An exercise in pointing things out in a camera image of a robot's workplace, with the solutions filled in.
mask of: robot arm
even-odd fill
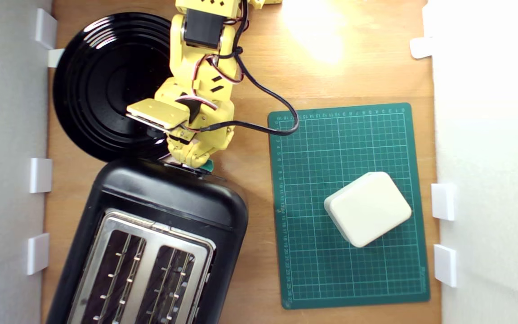
[[[229,123],[234,116],[230,98],[243,78],[234,51],[245,26],[236,31],[232,25],[248,22],[248,2],[260,9],[282,0],[176,0],[181,14],[171,23],[173,77],[154,98],[127,107],[128,117],[165,132],[171,156],[194,168],[228,147],[238,123]]]

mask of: black plate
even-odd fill
[[[168,153],[165,136],[154,138],[153,129],[126,117],[125,109],[152,98],[171,76],[170,27],[152,14],[119,13],[93,22],[70,41],[53,95],[59,122],[80,149],[106,162]]]

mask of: toaster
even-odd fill
[[[236,186],[137,158],[93,183],[47,324],[215,324],[247,228]]]

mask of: white bracket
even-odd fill
[[[431,184],[431,208],[436,219],[455,220],[455,191],[451,183]]]
[[[57,39],[57,20],[45,10],[37,9],[37,23],[35,25],[35,40],[48,50],[55,49]]]
[[[452,248],[434,245],[435,278],[449,287],[457,287],[457,253]]]
[[[57,68],[57,64],[59,64],[59,60],[64,51],[65,49],[50,49],[47,53],[47,67]]]
[[[423,37],[411,39],[409,48],[411,56],[415,59],[430,57],[433,54],[433,37],[436,29],[436,15],[434,4],[436,0],[430,0],[423,7]]]
[[[37,235],[27,241],[27,275],[49,266],[49,233]]]
[[[29,177],[29,192],[48,193],[51,191],[53,178],[53,160],[50,158],[32,158]]]

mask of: wooden surface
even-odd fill
[[[415,141],[423,196],[431,300],[389,306],[286,311],[281,307],[276,260],[268,137],[237,129],[224,152],[213,156],[218,174],[242,186],[249,199],[249,227],[223,308],[223,324],[438,324],[440,284],[433,277],[432,246],[438,222],[430,213],[430,183],[436,181],[433,85],[430,60],[415,61],[409,40],[423,35],[426,0],[284,0],[251,12],[243,35],[243,60],[255,78],[298,109],[407,101],[413,106]],[[141,11],[171,18],[171,0],[54,0],[58,47],[100,17]],[[283,109],[249,82],[236,86],[236,118],[265,125]],[[47,197],[45,230],[51,234],[44,272],[43,318],[93,179],[104,165],[77,148],[49,113],[49,157],[54,188]]]

